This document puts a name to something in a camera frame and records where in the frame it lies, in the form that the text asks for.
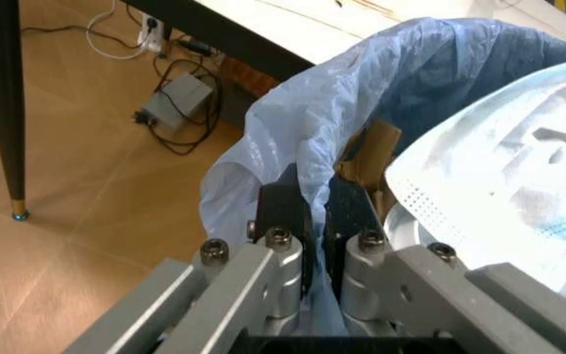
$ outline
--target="black table leg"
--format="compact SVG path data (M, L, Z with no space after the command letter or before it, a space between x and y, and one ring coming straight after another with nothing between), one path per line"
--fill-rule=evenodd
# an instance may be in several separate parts
M25 107L18 0L0 0L0 155L12 217L25 220Z

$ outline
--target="wall socket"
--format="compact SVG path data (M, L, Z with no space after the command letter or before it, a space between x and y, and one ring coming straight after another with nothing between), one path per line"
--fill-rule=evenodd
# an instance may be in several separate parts
M153 18L153 17L146 13L141 13L141 31L139 32L139 38L137 39L136 43L141 44L147 38L143 47L146 50L150 50L151 52L160 53L163 50L164 24L163 22L154 18L158 26L155 29L152 29L150 35L147 35L147 31L148 31L147 20L149 18Z

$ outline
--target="surgical face mask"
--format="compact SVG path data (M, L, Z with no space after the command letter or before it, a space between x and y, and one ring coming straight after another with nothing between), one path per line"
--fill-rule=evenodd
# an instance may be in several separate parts
M566 63L477 101L386 171L397 200L468 268L566 281Z

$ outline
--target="power adapter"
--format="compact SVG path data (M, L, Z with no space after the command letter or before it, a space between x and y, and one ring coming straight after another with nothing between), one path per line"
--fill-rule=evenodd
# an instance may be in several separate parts
M211 49L211 46L194 38L190 38L188 41L179 39L178 44L185 49L188 49L205 57L210 57L213 55L213 49Z

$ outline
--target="blue plastic bag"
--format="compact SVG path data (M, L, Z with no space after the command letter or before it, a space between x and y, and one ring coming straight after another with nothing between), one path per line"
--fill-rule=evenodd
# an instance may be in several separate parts
M206 174L200 216L209 237L243 244L259 187L288 164L298 167L303 196L322 235L333 166L369 118L402 130L397 151L460 109L504 85L566 62L566 43L534 29L489 19L407 21L282 83L252 105L244 137ZM346 332L318 268L307 332Z

